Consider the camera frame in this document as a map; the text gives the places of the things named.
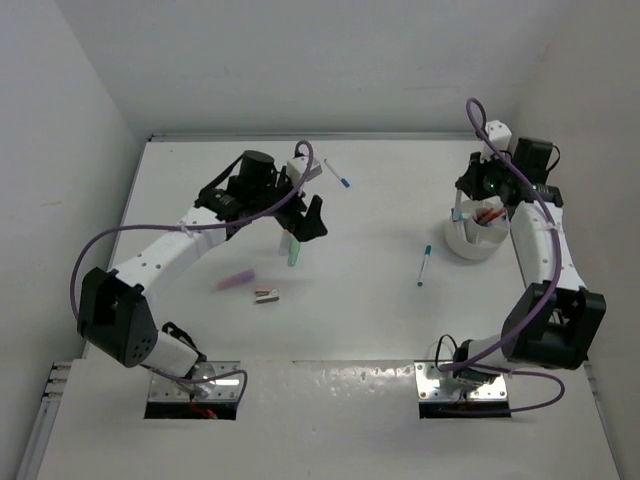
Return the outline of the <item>green highlighter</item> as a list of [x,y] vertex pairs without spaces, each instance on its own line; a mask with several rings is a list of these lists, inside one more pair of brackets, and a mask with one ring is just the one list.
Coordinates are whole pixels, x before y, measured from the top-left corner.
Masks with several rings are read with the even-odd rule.
[[289,251],[287,256],[287,265],[289,267],[294,267],[297,264],[300,249],[301,243],[296,238],[292,238],[289,243]]

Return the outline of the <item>red capped white marker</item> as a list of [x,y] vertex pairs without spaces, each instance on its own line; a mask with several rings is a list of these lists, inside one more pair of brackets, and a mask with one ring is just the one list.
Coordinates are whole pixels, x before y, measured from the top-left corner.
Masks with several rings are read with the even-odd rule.
[[454,224],[459,223],[463,219],[461,212],[462,194],[463,192],[461,190],[457,190],[455,194],[454,206],[451,213],[452,221]]

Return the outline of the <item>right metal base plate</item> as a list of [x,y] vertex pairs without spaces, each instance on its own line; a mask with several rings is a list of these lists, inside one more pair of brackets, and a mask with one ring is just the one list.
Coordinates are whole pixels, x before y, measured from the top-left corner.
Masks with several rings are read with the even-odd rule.
[[454,378],[450,373],[440,372],[434,361],[414,362],[415,384],[421,403],[471,403],[506,401],[508,393],[502,375],[489,383],[479,383]]

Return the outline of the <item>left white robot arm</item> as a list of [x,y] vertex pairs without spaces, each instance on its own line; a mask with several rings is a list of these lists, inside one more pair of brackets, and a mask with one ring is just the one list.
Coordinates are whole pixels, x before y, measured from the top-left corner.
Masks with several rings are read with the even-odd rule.
[[304,199],[304,185],[322,171],[311,144],[299,142],[277,168],[272,156],[246,150],[198,193],[173,225],[146,225],[160,237],[132,258],[95,267],[71,280],[70,300],[78,334],[126,368],[141,366],[182,384],[195,384],[206,357],[186,338],[156,326],[152,307],[160,295],[210,250],[264,217],[299,242],[327,235],[323,200]]

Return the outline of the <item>purple highlighter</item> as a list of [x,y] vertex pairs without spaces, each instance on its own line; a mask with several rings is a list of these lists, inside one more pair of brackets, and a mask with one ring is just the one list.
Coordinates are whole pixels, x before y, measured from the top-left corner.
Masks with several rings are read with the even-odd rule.
[[251,282],[255,279],[255,271],[253,269],[243,270],[239,273],[228,276],[220,281],[218,281],[215,285],[215,289],[217,291],[227,290],[230,288],[234,288],[239,285],[243,285],[245,283]]

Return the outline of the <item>blue capped white marker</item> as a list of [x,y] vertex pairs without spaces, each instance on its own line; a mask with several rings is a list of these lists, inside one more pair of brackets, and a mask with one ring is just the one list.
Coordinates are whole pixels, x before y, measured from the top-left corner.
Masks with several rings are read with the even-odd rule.
[[350,188],[350,182],[336,170],[336,168],[330,163],[328,159],[324,159],[323,163],[325,167],[338,179],[341,185],[343,185],[347,189]]

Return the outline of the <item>white round divided organizer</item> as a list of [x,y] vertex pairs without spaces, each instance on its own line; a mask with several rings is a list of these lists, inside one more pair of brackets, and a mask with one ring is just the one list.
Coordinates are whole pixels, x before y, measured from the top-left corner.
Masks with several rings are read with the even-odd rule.
[[480,225],[477,217],[486,210],[500,211],[503,207],[497,197],[462,201],[458,220],[450,216],[445,221],[444,235],[449,248],[457,256],[471,261],[482,261],[492,256],[510,235],[509,219],[506,213],[501,213],[487,225]]

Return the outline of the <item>red ballpoint pen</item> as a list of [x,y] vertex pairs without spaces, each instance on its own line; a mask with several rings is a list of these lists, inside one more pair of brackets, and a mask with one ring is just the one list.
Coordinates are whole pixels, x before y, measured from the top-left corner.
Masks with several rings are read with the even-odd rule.
[[479,226],[488,226],[492,221],[503,217],[506,214],[506,209],[502,208],[499,210],[496,209],[488,209],[481,214],[479,214],[475,221]]

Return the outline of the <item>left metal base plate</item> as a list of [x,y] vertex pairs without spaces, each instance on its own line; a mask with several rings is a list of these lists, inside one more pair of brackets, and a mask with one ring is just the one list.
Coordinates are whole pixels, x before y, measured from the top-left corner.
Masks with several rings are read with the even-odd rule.
[[237,362],[203,362],[194,367],[191,378],[203,383],[176,383],[165,377],[151,376],[148,397],[150,402],[199,403],[235,402],[245,385],[245,375]]

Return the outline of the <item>teal capped white marker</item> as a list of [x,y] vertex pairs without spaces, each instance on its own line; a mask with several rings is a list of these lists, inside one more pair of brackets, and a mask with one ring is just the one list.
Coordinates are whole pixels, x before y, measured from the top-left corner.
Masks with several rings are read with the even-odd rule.
[[427,265],[428,265],[430,257],[431,257],[431,251],[432,251],[432,246],[431,245],[427,245],[425,247],[425,251],[424,251],[424,254],[423,254],[423,257],[422,257],[422,263],[421,263],[419,274],[418,274],[418,278],[417,278],[417,281],[416,281],[416,285],[418,287],[422,287],[424,285],[425,276],[426,276],[426,269],[427,269]]

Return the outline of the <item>pink mini stapler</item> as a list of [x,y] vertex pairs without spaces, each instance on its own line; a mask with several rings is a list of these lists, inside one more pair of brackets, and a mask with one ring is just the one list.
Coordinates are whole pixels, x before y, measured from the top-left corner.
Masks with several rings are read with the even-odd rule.
[[254,294],[256,304],[277,302],[280,299],[280,292],[276,288],[257,288]]

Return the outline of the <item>metal base plate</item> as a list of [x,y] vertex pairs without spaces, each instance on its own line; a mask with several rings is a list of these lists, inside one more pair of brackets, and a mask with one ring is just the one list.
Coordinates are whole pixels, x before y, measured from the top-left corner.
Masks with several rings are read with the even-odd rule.
[[421,403],[471,403],[506,401],[508,393],[502,375],[489,383],[479,383],[454,378],[450,373],[440,372],[434,361],[414,362],[415,384]]
[[148,397],[150,402],[199,403],[235,402],[245,385],[245,375],[237,362],[203,362],[194,367],[191,378],[203,383],[176,383],[165,377],[151,376]]

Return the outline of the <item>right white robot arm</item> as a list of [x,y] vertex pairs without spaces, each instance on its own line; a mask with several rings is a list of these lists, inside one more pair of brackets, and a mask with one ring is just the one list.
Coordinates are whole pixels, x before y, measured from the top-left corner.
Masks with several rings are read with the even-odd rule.
[[564,200],[547,185],[554,145],[519,140],[512,164],[474,152],[456,186],[472,200],[498,197],[506,208],[525,291],[499,334],[456,348],[458,373],[492,378],[522,366],[576,370],[606,312],[602,294],[577,272],[563,231]]

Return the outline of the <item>orange highlighter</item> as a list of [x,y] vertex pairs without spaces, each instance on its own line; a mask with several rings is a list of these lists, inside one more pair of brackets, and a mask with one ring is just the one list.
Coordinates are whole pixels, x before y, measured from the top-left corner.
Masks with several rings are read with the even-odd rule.
[[281,238],[280,238],[280,243],[279,243],[279,248],[278,248],[278,255],[279,256],[285,256],[287,257],[289,255],[290,252],[290,248],[291,248],[291,243],[292,243],[292,234],[287,231],[284,230],[282,232]]

